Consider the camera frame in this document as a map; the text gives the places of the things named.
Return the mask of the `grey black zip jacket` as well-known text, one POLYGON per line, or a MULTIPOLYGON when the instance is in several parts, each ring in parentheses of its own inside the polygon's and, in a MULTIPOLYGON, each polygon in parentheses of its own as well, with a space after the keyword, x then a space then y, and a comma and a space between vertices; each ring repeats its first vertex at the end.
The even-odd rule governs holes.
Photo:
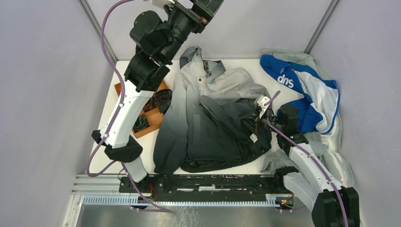
POLYGON ((155 173, 227 169, 271 149, 271 132, 253 119, 256 99, 269 96, 265 86, 242 67, 204 60, 197 46, 187 48, 179 63, 154 147, 155 173))

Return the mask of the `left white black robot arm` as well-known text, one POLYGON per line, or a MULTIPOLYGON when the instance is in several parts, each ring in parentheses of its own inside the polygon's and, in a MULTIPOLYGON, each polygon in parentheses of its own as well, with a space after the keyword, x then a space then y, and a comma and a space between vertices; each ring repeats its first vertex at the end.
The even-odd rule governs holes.
POLYGON ((136 51, 126 71, 118 74, 119 101, 106 125, 92 132, 98 146, 112 162, 120 162, 131 180, 131 187, 144 192, 149 185, 141 160, 142 146, 131 136, 135 121, 145 104, 168 74, 169 65, 192 33, 199 34, 222 5, 220 0, 194 0, 190 8, 176 0, 154 0, 152 5, 167 14, 167 20, 147 10, 134 20, 130 37, 136 51))

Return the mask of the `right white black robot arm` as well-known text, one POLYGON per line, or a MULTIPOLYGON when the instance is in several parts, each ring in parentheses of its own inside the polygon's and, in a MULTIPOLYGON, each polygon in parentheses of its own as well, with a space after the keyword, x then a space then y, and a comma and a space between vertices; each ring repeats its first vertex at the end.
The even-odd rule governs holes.
POLYGON ((279 193, 288 190, 311 212, 316 227, 360 226, 359 195, 345 187, 321 163, 306 137, 298 130, 298 110, 282 105, 275 116, 269 104, 255 104, 252 119, 277 133, 278 145, 295 162, 297 170, 283 167, 276 171, 273 187, 279 193))

